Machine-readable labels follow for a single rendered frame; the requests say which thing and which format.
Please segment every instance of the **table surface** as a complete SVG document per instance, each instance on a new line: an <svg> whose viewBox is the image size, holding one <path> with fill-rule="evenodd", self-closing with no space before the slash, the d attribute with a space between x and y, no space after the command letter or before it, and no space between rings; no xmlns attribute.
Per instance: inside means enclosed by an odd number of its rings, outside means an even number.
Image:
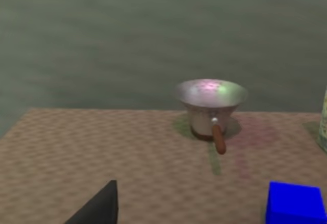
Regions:
<svg viewBox="0 0 327 224"><path fill-rule="evenodd" d="M236 112L227 153L184 112L31 109L0 140L0 223L64 223L108 181L119 223L261 223L270 180L327 191L319 114Z"/></svg>

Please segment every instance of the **cube top face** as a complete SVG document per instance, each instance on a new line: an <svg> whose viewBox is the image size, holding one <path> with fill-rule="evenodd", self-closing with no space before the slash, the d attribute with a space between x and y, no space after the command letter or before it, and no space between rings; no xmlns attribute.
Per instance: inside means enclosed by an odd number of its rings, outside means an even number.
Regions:
<svg viewBox="0 0 327 224"><path fill-rule="evenodd" d="M270 182L271 211L326 219L323 199L317 187Z"/></svg>

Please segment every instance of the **blue cube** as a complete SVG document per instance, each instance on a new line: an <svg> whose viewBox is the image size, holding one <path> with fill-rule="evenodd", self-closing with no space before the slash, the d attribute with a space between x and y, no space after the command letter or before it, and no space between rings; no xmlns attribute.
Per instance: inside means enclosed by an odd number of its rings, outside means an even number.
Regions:
<svg viewBox="0 0 327 224"><path fill-rule="evenodd" d="M270 182L266 224L325 224L320 189Z"/></svg>

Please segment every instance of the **gray background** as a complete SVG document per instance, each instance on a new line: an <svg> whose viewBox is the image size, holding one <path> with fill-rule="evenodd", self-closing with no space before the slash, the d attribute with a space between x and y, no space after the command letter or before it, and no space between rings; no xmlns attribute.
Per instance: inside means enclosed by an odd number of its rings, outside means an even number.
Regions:
<svg viewBox="0 0 327 224"><path fill-rule="evenodd" d="M28 107L180 109L221 78L241 110L319 112L327 0L0 0L0 133Z"/></svg>

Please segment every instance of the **wooden handle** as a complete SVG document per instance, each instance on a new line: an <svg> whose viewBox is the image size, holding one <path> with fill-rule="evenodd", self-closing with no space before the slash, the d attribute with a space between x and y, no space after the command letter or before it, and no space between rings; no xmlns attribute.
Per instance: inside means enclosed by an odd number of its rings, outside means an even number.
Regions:
<svg viewBox="0 0 327 224"><path fill-rule="evenodd" d="M213 136L214 136L214 142L216 145L217 153L225 154L226 152L225 139L223 137L223 133L221 132L219 125L213 125Z"/></svg>

